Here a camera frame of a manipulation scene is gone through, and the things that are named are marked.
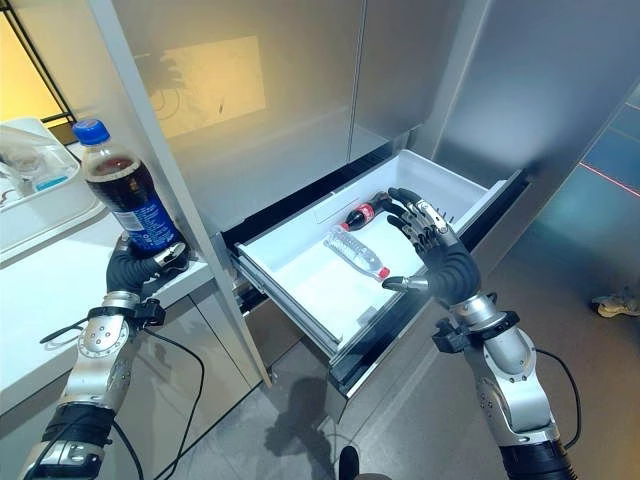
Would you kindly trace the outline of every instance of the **red label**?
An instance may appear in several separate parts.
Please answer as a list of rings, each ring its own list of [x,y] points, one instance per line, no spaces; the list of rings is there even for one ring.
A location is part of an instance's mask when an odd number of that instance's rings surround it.
[[[369,223],[375,215],[375,212],[373,211],[373,207],[368,203],[363,203],[358,208],[356,208],[356,210],[358,210],[364,215],[364,220],[366,223]]]

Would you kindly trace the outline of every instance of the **water bottle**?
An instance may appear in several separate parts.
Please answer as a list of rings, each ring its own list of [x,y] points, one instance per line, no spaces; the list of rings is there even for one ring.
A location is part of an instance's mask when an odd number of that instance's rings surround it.
[[[344,223],[341,224],[347,232],[353,232],[360,230],[367,223],[380,213],[382,210],[382,203],[385,200],[390,200],[387,192],[376,193],[371,200],[366,203],[358,205],[356,208],[349,212]]]
[[[389,269],[382,265],[375,252],[347,232],[341,225],[332,227],[323,243],[360,273],[378,281],[389,276]]]
[[[78,122],[73,133],[86,147],[85,180],[129,233],[138,253],[153,255],[184,241],[156,193],[149,170],[135,154],[112,142],[100,120]]]

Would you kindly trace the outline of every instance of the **sneaker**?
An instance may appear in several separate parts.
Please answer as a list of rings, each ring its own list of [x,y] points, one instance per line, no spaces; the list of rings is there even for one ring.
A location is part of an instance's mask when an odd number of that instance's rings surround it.
[[[598,314],[605,318],[615,317],[622,313],[632,317],[640,316],[640,301],[629,287],[612,295],[596,297],[591,304]]]
[[[347,445],[340,452],[338,472],[339,480],[354,480],[360,473],[358,452],[351,445]]]

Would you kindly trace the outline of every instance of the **open drawer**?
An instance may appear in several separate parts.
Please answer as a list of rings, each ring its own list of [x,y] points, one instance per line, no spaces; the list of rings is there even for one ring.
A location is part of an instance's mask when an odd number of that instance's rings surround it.
[[[324,246],[329,229],[358,204],[395,186],[417,192],[446,212],[462,235],[482,222],[516,178],[518,173],[487,189],[402,150],[279,225],[237,244],[237,266],[326,353],[330,381],[346,394],[362,383],[363,375],[428,298],[384,290],[378,281],[356,271]],[[353,235],[376,252],[391,275],[413,275],[423,268],[422,262],[387,223],[387,215],[379,214]],[[489,217],[488,222],[495,221],[495,215]],[[491,226],[485,225],[484,231]]]

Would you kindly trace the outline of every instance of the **window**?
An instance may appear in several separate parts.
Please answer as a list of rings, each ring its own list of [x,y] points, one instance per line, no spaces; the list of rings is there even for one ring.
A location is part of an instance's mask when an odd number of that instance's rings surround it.
[[[75,121],[8,0],[0,0],[0,121],[37,117],[64,144]]]

